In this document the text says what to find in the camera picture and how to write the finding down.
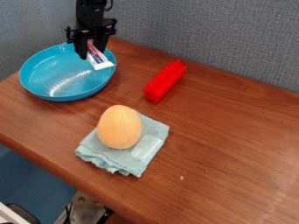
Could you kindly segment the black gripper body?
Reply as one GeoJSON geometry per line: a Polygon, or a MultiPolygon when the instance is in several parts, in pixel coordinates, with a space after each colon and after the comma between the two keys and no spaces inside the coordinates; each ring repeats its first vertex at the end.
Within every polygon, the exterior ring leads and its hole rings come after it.
{"type": "Polygon", "coordinates": [[[88,39],[94,38],[94,31],[101,30],[106,31],[110,35],[116,34],[116,24],[117,20],[114,18],[104,18],[100,23],[96,22],[81,22],[78,19],[74,22],[74,25],[70,25],[65,28],[65,41],[66,43],[73,42],[73,34],[76,31],[84,32],[88,39]]]}

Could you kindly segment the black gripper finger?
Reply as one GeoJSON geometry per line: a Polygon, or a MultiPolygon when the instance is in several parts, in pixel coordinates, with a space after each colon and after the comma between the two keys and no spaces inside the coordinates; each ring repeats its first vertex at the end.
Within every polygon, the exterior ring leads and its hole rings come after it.
{"type": "Polygon", "coordinates": [[[73,34],[74,52],[84,60],[88,54],[88,38],[82,31],[76,31],[73,34]]]}
{"type": "Polygon", "coordinates": [[[93,38],[93,46],[101,51],[105,51],[108,44],[109,33],[106,31],[96,30],[93,38]]]}

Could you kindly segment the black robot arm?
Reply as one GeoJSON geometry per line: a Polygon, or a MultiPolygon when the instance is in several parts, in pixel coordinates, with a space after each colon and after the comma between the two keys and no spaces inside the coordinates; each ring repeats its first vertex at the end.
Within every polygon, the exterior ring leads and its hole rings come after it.
{"type": "Polygon", "coordinates": [[[74,28],[65,28],[65,39],[82,60],[88,57],[88,41],[92,39],[93,46],[104,52],[108,39],[116,34],[117,20],[104,18],[112,7],[113,0],[76,0],[74,28]]]}

